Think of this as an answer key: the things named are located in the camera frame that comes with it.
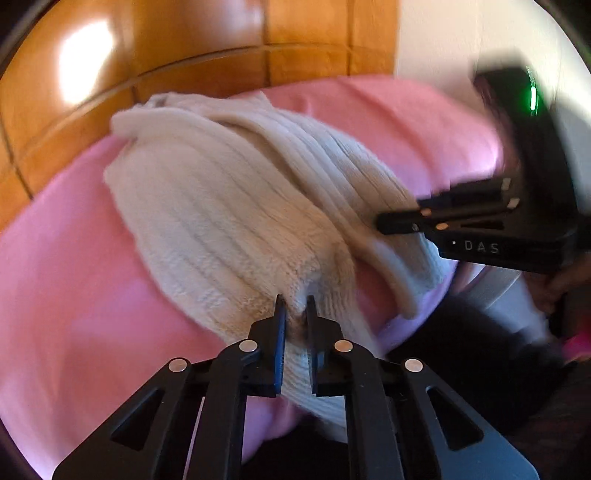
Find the white knit sweater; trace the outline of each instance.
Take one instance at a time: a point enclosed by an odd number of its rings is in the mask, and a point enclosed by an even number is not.
[[[282,393],[345,425],[341,398],[311,394],[301,314],[322,316],[380,355],[356,305],[352,257],[376,268],[413,317],[446,263],[422,235],[384,237],[377,213],[416,207],[412,195],[353,138],[273,108],[264,95],[218,100],[167,94],[120,112],[133,140],[105,181],[162,292],[228,344],[288,306]]]

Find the person's leg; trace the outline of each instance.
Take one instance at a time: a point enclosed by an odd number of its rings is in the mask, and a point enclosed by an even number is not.
[[[453,296],[388,357],[424,361],[503,434],[538,411],[570,371],[557,345],[530,345]]]

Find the pink surface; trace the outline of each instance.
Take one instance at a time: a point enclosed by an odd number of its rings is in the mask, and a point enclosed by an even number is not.
[[[353,135],[417,195],[490,175],[500,144],[483,120],[433,90],[390,77],[319,80],[265,92],[273,104]],[[0,417],[45,479],[57,464],[170,358],[199,361],[223,348],[176,310],[148,276],[102,172],[122,148],[107,137],[58,175],[0,236]],[[358,264],[358,300],[384,348],[419,318],[397,318],[382,278]],[[282,398],[250,399],[244,457],[293,427]]]

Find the triangular cutout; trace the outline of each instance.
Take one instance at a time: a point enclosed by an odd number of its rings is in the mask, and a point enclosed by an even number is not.
[[[117,427],[111,435],[111,440],[137,452],[143,450],[163,398],[164,390],[162,388],[154,390]]]
[[[427,391],[447,446],[457,452],[484,438],[482,431],[437,388]]]

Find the black pants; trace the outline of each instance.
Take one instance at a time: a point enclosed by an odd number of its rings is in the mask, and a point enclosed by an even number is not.
[[[388,356],[424,361],[503,434],[538,411],[569,372],[555,345],[528,345],[522,334],[452,296]],[[346,479],[347,448],[298,427],[266,442],[242,469],[242,480],[267,478]]]

